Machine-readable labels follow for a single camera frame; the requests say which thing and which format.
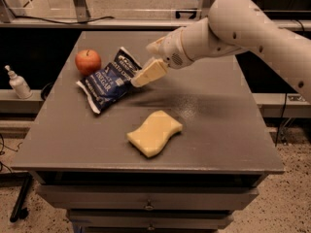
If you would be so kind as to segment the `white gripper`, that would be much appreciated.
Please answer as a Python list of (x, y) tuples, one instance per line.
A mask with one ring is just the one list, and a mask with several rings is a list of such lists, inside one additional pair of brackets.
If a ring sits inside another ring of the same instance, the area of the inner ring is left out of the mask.
[(182, 32), (183, 29), (179, 28), (146, 46), (149, 53), (158, 54), (168, 65), (162, 59), (152, 57), (131, 79), (133, 86), (142, 87), (162, 78), (167, 74), (168, 66), (173, 69), (181, 69), (193, 63), (185, 54), (182, 45)]

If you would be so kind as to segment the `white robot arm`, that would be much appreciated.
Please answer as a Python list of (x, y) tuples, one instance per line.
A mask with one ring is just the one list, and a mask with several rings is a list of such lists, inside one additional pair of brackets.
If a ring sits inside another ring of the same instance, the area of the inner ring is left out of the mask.
[(206, 18), (148, 44), (153, 57), (131, 83), (144, 86), (168, 68), (247, 50), (311, 102), (311, 40), (278, 26), (252, 0), (216, 0)]

